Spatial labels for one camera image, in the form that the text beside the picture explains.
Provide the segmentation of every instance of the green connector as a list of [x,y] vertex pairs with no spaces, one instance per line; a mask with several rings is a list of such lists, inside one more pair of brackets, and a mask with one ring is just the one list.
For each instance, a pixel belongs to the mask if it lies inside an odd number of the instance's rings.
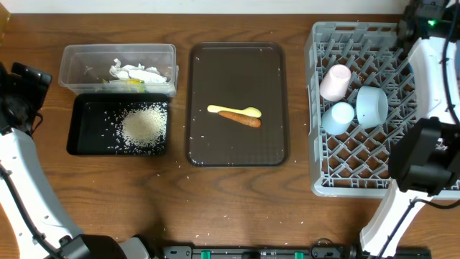
[[295,252],[294,253],[294,259],[303,259],[303,253],[301,252]]
[[201,251],[201,259],[211,259],[211,251]]

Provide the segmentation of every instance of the clear plastic container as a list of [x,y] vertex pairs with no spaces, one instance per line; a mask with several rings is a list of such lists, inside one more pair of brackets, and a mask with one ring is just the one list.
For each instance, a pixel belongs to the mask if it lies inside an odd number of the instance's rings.
[[[97,44],[70,45],[64,49],[60,64],[59,84],[74,93],[161,93],[169,97],[176,94],[178,67],[175,47],[171,44]],[[109,73],[114,60],[121,66],[138,64],[156,67],[165,83],[104,83],[116,80]]]

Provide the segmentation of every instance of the brown tray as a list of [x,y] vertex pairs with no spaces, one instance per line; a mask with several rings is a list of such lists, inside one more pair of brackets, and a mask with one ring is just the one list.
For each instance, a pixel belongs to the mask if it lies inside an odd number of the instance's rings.
[[[276,166],[289,156],[282,48],[271,42],[201,43],[190,54],[186,156],[196,166]],[[252,128],[207,111],[255,107]]]

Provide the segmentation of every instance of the plastic cup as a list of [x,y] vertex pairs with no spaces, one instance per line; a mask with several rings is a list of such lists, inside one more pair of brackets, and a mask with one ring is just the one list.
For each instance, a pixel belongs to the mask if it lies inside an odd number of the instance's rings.
[[385,92],[380,88],[362,86],[356,98],[356,115],[364,129],[383,124],[388,115]]
[[321,117],[321,126],[331,135],[345,133],[354,118],[354,109],[346,102],[334,104]]
[[329,101],[345,97],[350,83],[351,71],[345,65],[333,65],[319,85],[320,95]]

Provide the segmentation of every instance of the pink cup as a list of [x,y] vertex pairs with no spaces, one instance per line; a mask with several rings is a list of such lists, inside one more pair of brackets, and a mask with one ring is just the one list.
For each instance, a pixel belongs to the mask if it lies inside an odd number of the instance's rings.
[[350,83],[351,71],[345,65],[333,65],[319,85],[320,95],[329,101],[345,97]]

